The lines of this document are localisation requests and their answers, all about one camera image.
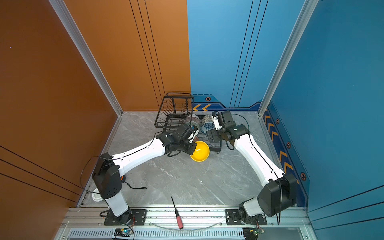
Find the blue floral bowl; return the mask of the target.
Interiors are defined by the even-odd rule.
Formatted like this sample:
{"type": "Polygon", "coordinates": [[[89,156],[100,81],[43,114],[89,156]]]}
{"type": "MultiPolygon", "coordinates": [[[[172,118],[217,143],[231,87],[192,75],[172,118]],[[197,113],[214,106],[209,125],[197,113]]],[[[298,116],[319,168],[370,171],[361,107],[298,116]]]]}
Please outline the blue floral bowl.
{"type": "Polygon", "coordinates": [[[215,129],[214,118],[212,115],[205,115],[202,119],[201,131],[204,135],[207,131],[215,129]]]}

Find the yellow bowl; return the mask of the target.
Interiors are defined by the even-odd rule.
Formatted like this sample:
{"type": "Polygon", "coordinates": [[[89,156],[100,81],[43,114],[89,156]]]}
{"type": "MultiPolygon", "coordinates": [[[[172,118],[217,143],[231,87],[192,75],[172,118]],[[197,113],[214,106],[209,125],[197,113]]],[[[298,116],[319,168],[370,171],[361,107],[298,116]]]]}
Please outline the yellow bowl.
{"type": "Polygon", "coordinates": [[[196,149],[191,155],[191,158],[195,162],[204,162],[210,155],[210,147],[207,143],[202,141],[197,141],[196,144],[196,149]]]}

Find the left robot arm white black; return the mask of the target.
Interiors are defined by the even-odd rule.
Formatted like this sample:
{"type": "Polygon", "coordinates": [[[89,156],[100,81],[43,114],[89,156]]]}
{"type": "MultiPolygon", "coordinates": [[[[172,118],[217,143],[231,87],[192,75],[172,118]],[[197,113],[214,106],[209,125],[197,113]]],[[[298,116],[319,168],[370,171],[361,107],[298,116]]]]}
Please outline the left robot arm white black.
{"type": "Polygon", "coordinates": [[[160,134],[132,150],[109,155],[105,153],[96,156],[98,159],[92,173],[92,179],[102,200],[109,206],[109,214],[119,225],[130,225],[133,212],[122,193],[122,180],[126,173],[154,158],[168,155],[172,152],[186,153],[192,156],[198,149],[198,143],[193,138],[181,138],[172,134],[160,134]]]}

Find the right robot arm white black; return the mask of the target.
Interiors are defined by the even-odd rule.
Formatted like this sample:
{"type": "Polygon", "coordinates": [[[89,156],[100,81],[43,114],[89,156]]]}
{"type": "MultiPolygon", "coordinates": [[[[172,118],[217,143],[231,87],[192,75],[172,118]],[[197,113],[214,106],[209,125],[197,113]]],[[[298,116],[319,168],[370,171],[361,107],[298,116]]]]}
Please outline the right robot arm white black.
{"type": "Polygon", "coordinates": [[[262,190],[257,197],[239,205],[241,221],[249,225],[259,215],[279,216],[282,211],[297,202],[297,179],[286,174],[275,165],[258,146],[250,131],[244,125],[207,132],[211,143],[226,141],[238,150],[257,174],[262,190]]]}

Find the orange black tape measure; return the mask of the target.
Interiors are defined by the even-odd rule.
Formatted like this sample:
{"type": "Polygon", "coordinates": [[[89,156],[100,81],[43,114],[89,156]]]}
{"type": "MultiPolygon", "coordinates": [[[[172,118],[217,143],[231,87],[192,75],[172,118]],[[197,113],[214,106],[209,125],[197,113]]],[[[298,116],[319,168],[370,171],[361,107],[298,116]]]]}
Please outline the orange black tape measure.
{"type": "Polygon", "coordinates": [[[147,187],[138,187],[138,188],[135,188],[135,187],[132,187],[127,181],[125,178],[121,178],[121,182],[126,184],[130,189],[133,189],[133,190],[147,190],[148,188],[147,187]]]}

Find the white tape roll left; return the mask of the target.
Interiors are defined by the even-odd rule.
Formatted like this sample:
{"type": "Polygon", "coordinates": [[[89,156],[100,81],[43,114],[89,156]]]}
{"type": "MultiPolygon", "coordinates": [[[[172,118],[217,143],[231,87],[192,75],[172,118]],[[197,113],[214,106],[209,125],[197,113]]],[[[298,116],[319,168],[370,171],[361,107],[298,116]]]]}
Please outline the white tape roll left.
{"type": "Polygon", "coordinates": [[[97,188],[95,188],[95,189],[93,190],[93,193],[92,193],[92,199],[93,199],[93,201],[96,202],[96,203],[99,203],[99,202],[101,202],[101,201],[104,200],[104,199],[102,198],[102,196],[101,196],[101,194],[100,194],[100,192],[99,192],[99,190],[98,190],[97,188]]]}

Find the right circuit board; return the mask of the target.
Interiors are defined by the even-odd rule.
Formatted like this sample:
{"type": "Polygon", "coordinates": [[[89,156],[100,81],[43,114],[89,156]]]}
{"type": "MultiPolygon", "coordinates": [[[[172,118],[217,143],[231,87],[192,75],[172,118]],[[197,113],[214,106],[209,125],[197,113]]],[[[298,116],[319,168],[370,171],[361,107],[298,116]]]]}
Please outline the right circuit board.
{"type": "Polygon", "coordinates": [[[257,240],[260,235],[264,234],[264,229],[243,228],[243,236],[245,240],[257,240]]]}

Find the left green circuit board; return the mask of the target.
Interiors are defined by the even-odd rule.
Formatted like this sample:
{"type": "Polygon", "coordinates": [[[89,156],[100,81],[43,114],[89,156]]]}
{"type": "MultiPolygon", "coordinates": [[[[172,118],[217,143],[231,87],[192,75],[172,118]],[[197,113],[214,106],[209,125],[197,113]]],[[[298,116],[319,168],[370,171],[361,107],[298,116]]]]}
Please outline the left green circuit board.
{"type": "Polygon", "coordinates": [[[134,240],[135,234],[129,228],[116,228],[114,231],[115,240],[134,240]]]}

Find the red handled screwdriver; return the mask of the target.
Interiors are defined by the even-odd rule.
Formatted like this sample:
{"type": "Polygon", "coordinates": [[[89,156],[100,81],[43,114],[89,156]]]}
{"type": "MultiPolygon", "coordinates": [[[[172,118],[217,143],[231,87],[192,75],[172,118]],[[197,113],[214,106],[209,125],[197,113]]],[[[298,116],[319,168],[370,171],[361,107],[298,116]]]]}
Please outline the red handled screwdriver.
{"type": "Polygon", "coordinates": [[[182,222],[182,218],[177,210],[177,207],[176,207],[176,204],[174,202],[174,199],[173,197],[171,197],[171,200],[172,200],[172,203],[173,203],[173,206],[174,206],[174,210],[175,210],[175,215],[176,215],[176,220],[177,220],[177,224],[178,224],[178,228],[180,230],[182,230],[184,228],[184,225],[183,225],[183,222],[182,222]]]}

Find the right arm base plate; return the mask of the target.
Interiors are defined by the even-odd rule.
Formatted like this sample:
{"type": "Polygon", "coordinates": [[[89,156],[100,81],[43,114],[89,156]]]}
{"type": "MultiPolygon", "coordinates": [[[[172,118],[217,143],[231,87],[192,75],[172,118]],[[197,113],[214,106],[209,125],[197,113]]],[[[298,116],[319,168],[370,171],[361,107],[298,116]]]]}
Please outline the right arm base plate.
{"type": "Polygon", "coordinates": [[[266,226],[267,225],[267,219],[264,214],[250,217],[242,208],[226,209],[225,213],[226,213],[227,225],[229,226],[234,226],[234,225],[266,226]]]}

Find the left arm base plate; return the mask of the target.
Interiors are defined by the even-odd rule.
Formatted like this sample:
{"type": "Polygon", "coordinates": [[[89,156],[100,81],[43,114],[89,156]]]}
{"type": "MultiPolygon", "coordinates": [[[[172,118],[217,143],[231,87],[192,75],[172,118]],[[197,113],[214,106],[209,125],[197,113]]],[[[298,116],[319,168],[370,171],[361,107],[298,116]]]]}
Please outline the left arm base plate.
{"type": "Polygon", "coordinates": [[[105,218],[105,226],[143,226],[145,224],[146,216],[146,209],[128,209],[119,217],[116,217],[112,210],[100,213],[100,217],[105,218]]]}

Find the aluminium front rail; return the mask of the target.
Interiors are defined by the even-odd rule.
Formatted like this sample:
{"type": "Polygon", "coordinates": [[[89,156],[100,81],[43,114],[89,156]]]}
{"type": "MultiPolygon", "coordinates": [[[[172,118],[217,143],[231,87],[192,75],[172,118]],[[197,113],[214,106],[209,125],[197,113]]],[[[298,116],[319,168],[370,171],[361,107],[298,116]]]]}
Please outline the aluminium front rail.
{"type": "Polygon", "coordinates": [[[315,240],[316,234],[303,208],[289,208],[279,217],[266,217],[266,226],[227,225],[230,206],[176,206],[184,228],[178,228],[172,205],[133,207],[146,209],[143,226],[105,226],[100,213],[107,208],[71,208],[64,217],[56,240],[115,240],[116,228],[129,228],[134,240],[244,240],[243,228],[264,229],[258,240],[315,240]]]}

